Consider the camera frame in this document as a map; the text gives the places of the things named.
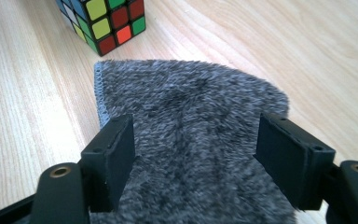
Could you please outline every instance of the light wood surface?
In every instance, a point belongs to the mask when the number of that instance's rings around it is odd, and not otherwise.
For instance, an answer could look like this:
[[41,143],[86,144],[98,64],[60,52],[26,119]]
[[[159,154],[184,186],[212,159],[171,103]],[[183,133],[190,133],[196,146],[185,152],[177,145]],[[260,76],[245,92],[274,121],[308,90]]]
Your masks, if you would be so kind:
[[[145,0],[146,31],[104,57],[53,0],[0,1],[0,209],[40,174],[80,158],[99,131],[93,65],[107,59],[221,63],[270,81],[290,119],[358,160],[358,1]],[[322,212],[299,223],[324,223]]]

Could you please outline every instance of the yellow square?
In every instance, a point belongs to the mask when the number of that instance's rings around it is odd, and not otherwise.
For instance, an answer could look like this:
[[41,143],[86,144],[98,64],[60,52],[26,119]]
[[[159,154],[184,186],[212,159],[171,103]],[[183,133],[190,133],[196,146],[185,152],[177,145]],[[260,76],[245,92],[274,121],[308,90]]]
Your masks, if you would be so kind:
[[86,42],[86,37],[83,34],[83,31],[81,31],[81,29],[74,23],[72,23],[75,27],[75,31],[76,33],[80,36],[80,38],[82,38],[82,40],[84,40],[84,42]]
[[95,38],[97,39],[110,33],[110,26],[107,18],[101,21],[97,21],[96,23],[92,24],[91,27],[92,27],[92,32],[94,32]]
[[100,18],[107,12],[104,0],[90,0],[86,3],[86,8],[92,21]]

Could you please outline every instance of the wood grain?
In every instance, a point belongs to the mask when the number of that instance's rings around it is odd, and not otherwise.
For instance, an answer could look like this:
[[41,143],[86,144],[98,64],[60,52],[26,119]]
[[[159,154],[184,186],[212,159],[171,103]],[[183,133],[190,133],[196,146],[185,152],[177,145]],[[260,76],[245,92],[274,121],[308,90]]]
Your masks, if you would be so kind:
[[[0,1],[0,209],[49,166],[79,159],[99,130],[93,65],[221,63],[270,81],[290,119],[358,160],[358,1],[145,0],[146,31],[104,57],[64,27],[55,1]],[[298,212],[299,223],[324,223]]]

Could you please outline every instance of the red square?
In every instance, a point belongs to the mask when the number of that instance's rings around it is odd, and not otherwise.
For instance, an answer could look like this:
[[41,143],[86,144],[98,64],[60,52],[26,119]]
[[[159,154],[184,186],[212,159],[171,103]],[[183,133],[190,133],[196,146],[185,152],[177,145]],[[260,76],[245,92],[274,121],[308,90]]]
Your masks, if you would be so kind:
[[102,55],[107,54],[109,51],[116,48],[115,39],[111,35],[100,41],[98,45],[100,46]]
[[117,29],[129,22],[129,14],[126,7],[121,7],[112,12],[110,16],[113,28]]
[[145,14],[144,0],[135,0],[130,3],[130,19],[134,20],[137,17]]
[[123,29],[117,31],[117,42],[118,44],[123,44],[127,40],[131,39],[131,28],[129,25],[125,26]]

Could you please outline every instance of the gray fuzzy fabric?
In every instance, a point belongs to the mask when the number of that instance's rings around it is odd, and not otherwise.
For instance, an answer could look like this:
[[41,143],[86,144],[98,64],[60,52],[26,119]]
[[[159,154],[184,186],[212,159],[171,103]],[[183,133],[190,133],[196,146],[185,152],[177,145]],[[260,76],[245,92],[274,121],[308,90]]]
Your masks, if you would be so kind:
[[95,64],[101,125],[133,114],[136,161],[119,210],[92,223],[295,223],[254,159],[261,112],[286,117],[277,88],[218,64]]

